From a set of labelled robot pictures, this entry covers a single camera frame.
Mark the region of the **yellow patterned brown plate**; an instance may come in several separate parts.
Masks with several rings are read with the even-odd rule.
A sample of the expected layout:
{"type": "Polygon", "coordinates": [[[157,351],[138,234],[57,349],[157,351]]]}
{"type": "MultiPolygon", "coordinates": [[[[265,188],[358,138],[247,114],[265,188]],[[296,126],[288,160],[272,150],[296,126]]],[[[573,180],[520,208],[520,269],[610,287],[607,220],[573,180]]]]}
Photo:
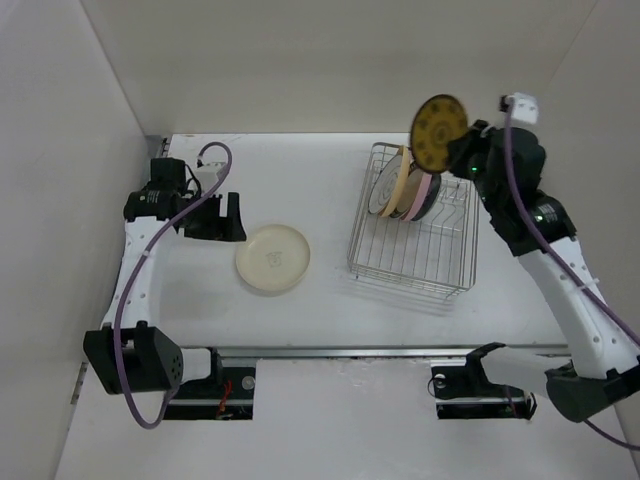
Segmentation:
{"type": "Polygon", "coordinates": [[[469,130],[463,104],[454,96],[438,94],[416,112],[409,131],[409,147],[418,168],[429,174],[448,169],[447,146],[469,130]]]}

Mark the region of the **cream bear plate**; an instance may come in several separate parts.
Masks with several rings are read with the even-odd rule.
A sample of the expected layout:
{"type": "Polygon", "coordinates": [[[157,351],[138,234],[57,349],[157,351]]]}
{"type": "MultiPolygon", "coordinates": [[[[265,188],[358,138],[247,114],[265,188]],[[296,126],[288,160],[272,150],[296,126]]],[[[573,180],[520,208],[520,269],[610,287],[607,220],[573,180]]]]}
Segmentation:
{"type": "Polygon", "coordinates": [[[307,238],[294,227],[264,225],[241,243],[235,254],[240,278],[266,294],[281,294],[295,287],[311,263],[307,238]]]}

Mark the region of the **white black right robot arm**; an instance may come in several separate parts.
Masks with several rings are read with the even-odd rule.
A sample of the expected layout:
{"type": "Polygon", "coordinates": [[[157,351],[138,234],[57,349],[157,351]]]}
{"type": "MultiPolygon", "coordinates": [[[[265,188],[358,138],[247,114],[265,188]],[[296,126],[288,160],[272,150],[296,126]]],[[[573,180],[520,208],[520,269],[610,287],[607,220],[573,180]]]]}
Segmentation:
{"type": "Polygon", "coordinates": [[[570,359],[490,343],[466,356],[472,395],[506,386],[547,398],[582,423],[639,391],[639,337],[606,305],[562,204],[539,188],[546,160],[535,134],[483,120],[447,146],[451,172],[472,181],[490,223],[533,279],[564,335],[570,359]]]}

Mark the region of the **black blue patterned plate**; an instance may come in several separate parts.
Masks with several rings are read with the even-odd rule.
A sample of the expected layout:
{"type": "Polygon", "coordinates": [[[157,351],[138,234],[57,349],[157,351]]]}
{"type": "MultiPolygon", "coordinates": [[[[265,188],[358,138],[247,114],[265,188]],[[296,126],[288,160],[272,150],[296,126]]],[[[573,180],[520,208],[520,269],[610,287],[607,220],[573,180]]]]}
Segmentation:
{"type": "Polygon", "coordinates": [[[433,208],[434,204],[437,201],[440,188],[441,188],[441,175],[435,174],[431,177],[429,188],[427,190],[427,195],[425,196],[420,209],[412,218],[414,222],[420,221],[433,208]]]}

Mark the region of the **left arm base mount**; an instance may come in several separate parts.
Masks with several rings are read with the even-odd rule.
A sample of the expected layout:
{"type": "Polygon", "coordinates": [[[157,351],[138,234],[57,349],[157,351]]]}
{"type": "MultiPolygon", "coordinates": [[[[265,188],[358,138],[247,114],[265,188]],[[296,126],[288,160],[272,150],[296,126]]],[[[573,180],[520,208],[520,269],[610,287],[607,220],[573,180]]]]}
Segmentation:
{"type": "Polygon", "coordinates": [[[253,419],[257,361],[214,355],[212,373],[183,383],[164,420],[248,421],[253,419]]]}

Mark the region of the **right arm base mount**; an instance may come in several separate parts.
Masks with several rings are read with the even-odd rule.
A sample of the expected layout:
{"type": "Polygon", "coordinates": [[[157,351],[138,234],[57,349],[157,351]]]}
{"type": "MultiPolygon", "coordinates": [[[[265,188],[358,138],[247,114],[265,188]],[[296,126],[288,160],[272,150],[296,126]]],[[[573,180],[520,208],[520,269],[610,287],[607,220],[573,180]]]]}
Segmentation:
{"type": "Polygon", "coordinates": [[[538,402],[534,394],[515,387],[487,384],[472,376],[462,360],[430,364],[428,393],[439,420],[517,419],[530,421],[538,402]]]}

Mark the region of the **metal wire dish rack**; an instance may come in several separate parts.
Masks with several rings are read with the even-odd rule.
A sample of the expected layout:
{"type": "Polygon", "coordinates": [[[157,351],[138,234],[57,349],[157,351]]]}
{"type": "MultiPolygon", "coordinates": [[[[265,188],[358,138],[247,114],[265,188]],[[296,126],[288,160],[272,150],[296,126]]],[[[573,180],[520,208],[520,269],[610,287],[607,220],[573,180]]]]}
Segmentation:
{"type": "Polygon", "coordinates": [[[374,183],[397,144],[372,145],[360,193],[347,264],[356,278],[450,298],[476,284],[480,201],[472,184],[441,178],[434,206],[418,221],[382,218],[369,211],[374,183]]]}

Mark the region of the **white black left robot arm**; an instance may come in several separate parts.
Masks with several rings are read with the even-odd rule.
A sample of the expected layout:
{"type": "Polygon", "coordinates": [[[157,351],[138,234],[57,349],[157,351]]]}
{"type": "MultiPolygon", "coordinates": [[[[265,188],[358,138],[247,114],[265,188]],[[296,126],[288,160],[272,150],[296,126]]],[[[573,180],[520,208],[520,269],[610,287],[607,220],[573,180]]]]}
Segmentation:
{"type": "Polygon", "coordinates": [[[161,295],[170,253],[180,238],[246,240],[240,196],[204,190],[185,161],[155,158],[150,179],[123,210],[125,249],[114,295],[83,350],[106,392],[129,406],[141,393],[167,398],[189,383],[201,396],[217,394],[224,373],[211,347],[181,347],[162,332],[161,295]]]}

